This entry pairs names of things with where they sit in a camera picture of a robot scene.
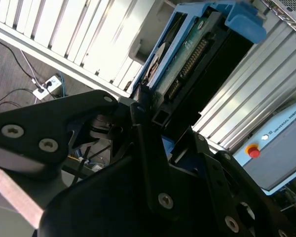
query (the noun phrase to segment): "black metal bracket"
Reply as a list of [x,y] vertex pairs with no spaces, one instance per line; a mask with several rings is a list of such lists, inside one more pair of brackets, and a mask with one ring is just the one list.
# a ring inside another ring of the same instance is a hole
[[114,97],[95,90],[1,113],[0,148],[22,155],[0,157],[0,167],[38,179],[55,177],[68,144],[76,142],[87,122],[111,115],[117,107]]
[[143,172],[146,201],[152,213],[175,221],[179,217],[170,167],[160,133],[139,103],[130,106],[136,158]]
[[285,215],[264,194],[231,154],[219,151],[214,155],[214,158],[222,164],[239,186],[233,197],[235,205],[246,203],[253,211],[256,236],[296,236],[296,228],[290,224]]

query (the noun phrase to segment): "bolt head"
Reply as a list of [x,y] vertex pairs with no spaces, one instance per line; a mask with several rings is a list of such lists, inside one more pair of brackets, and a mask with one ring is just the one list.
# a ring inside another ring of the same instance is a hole
[[198,137],[198,139],[201,140],[201,141],[204,141],[204,140],[205,140],[204,137],[203,137],[201,134],[198,134],[197,137]]
[[8,124],[1,129],[3,136],[9,138],[19,138],[24,134],[24,129],[15,124]]
[[226,158],[227,160],[231,160],[230,155],[228,155],[227,153],[225,153],[224,156],[225,156],[225,158]]
[[108,102],[112,102],[113,100],[110,98],[110,97],[108,97],[108,96],[104,96],[103,97],[106,101],[108,101]]
[[158,196],[158,200],[160,205],[164,208],[169,210],[173,208],[173,200],[168,194],[160,193]]
[[55,152],[58,149],[58,143],[54,139],[44,138],[42,139],[39,144],[39,148],[45,152]]

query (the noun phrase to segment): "black cable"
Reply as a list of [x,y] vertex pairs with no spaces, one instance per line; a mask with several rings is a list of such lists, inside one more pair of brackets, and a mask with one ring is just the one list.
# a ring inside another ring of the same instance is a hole
[[3,98],[0,99],[0,101],[4,100],[8,95],[12,94],[15,91],[18,90],[23,90],[23,91],[27,91],[28,93],[31,93],[33,95],[33,91],[31,91],[30,89],[26,89],[26,88],[18,88],[18,89],[14,89],[12,91],[10,91],[9,93],[7,93]]
[[88,159],[88,155],[89,155],[90,150],[91,150],[91,146],[88,146],[87,149],[85,149],[85,152],[84,152],[82,158]]
[[15,102],[13,102],[13,101],[4,101],[4,102],[0,103],[0,106],[1,106],[1,105],[4,105],[4,104],[11,104],[11,105],[14,105],[14,106],[17,107],[17,108],[22,107],[21,105],[19,105],[18,103],[15,103]]
[[81,173],[81,171],[82,171],[82,168],[83,168],[83,166],[84,166],[84,163],[85,163],[85,159],[83,159],[81,162],[80,162],[80,164],[79,164],[79,168],[78,168],[78,171],[77,171],[77,174],[74,176],[74,180],[73,180],[73,182],[71,183],[71,185],[74,185],[74,184],[76,184],[77,182],[78,182],[78,178],[79,178],[79,175],[80,175],[80,173]]
[[48,93],[51,95],[51,97],[53,97],[54,99],[56,99],[56,97],[55,97],[52,93],[50,93],[50,91],[48,90],[48,87],[46,87],[46,90],[47,90]]
[[106,151],[106,150],[107,150],[108,148],[110,148],[110,147],[111,147],[111,145],[108,145],[107,147],[103,148],[102,150],[100,150],[100,151],[98,151],[97,153],[95,153],[95,154],[93,154],[92,156],[90,156],[90,157],[88,158],[88,160],[90,160],[90,159],[96,157],[97,155],[99,155],[99,154],[101,154],[102,152]]
[[7,48],[7,49],[12,53],[12,55],[13,55],[13,57],[14,57],[16,63],[17,63],[18,66],[21,68],[21,70],[22,70],[22,71],[23,71],[23,72],[24,72],[29,78],[33,79],[33,77],[32,77],[30,74],[28,74],[28,73],[24,70],[24,68],[21,66],[19,60],[18,60],[17,57],[15,56],[14,52],[12,51],[12,49],[11,49],[9,46],[7,46],[7,45],[5,45],[4,43],[2,43],[2,42],[0,42],[0,44],[1,44],[2,46],[4,46],[5,48]]

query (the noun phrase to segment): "electrical outlet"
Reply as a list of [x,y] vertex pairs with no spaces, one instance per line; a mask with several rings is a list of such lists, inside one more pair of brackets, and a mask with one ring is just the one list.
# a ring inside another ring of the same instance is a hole
[[47,95],[49,95],[49,92],[46,89],[46,84],[48,82],[51,82],[51,85],[48,87],[48,91],[52,93],[55,89],[61,86],[61,81],[56,77],[52,76],[50,79],[48,79],[42,86],[44,87],[44,91],[41,93],[36,89],[33,91],[33,95],[37,97],[37,99],[42,100],[44,99]]

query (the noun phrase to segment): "cable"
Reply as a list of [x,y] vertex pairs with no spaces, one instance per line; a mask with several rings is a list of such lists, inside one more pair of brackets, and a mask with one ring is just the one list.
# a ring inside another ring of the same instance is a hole
[[19,105],[18,103],[15,103],[13,101],[4,101],[4,102],[0,103],[0,106],[3,105],[3,104],[11,104],[11,105],[14,105],[17,108],[22,107],[21,105]]
[[93,154],[92,156],[90,156],[90,157],[88,158],[88,160],[90,160],[90,159],[96,157],[97,155],[99,155],[99,154],[101,154],[102,152],[106,151],[106,150],[107,150],[108,148],[110,148],[110,147],[111,147],[111,145],[108,145],[107,147],[103,148],[102,150],[100,150],[100,151],[98,151],[97,153],[95,153],[95,154]]
[[54,99],[56,99],[56,97],[55,97],[52,93],[50,93],[50,91],[48,90],[48,86],[46,87],[46,90],[47,90],[48,93],[51,95],[51,97],[53,97]]
[[76,183],[78,182],[79,174],[81,173],[82,168],[84,167],[84,163],[85,163],[85,161],[86,161],[86,160],[83,159],[83,160],[80,162],[80,164],[79,164],[79,168],[78,168],[78,171],[77,171],[77,174],[75,175],[74,180],[73,180],[73,182],[71,183],[71,185],[74,185],[74,184],[76,184]]
[[80,162],[80,160],[79,159],[77,159],[77,158],[75,158],[75,157],[72,157],[72,156],[68,156],[70,159],[74,159],[74,160],[77,160],[77,161],[79,161]]
[[29,77],[29,78],[33,78],[30,74],[28,74],[25,70],[24,70],[24,68],[21,66],[21,64],[20,64],[20,62],[18,61],[18,59],[17,59],[17,57],[15,56],[15,54],[14,54],[14,52],[12,51],[12,49],[9,47],[9,46],[7,46],[7,45],[5,45],[4,43],[2,43],[2,42],[0,42],[0,44],[3,46],[3,47],[5,47],[5,48],[7,48],[11,53],[12,53],[12,55],[13,55],[13,57],[14,57],[14,59],[15,59],[15,61],[16,61],[16,63],[18,64],[18,66],[21,68],[21,70]]
[[32,66],[30,65],[30,63],[29,63],[27,57],[25,56],[24,52],[23,52],[22,50],[20,50],[20,51],[21,51],[21,54],[23,55],[25,61],[26,61],[27,64],[29,65],[29,68],[31,69],[31,71],[32,71],[32,73],[33,73],[34,80],[36,81],[36,83],[37,83],[41,88],[43,88],[43,86],[38,82],[38,80],[37,80],[37,78],[36,78],[36,76],[35,76],[35,73],[34,73],[34,71],[33,71],[33,68],[32,68]]
[[26,89],[26,88],[18,88],[18,89],[14,89],[12,91],[10,91],[9,93],[7,93],[3,98],[0,99],[0,101],[4,100],[8,95],[12,94],[13,92],[15,91],[18,91],[18,90],[23,90],[23,91],[27,91],[29,93],[31,93],[33,95],[33,91],[29,90],[29,89]]
[[65,97],[65,80],[64,80],[63,75],[61,74],[60,71],[59,71],[59,75],[60,75],[60,78],[61,78],[61,82],[63,84],[63,97]]

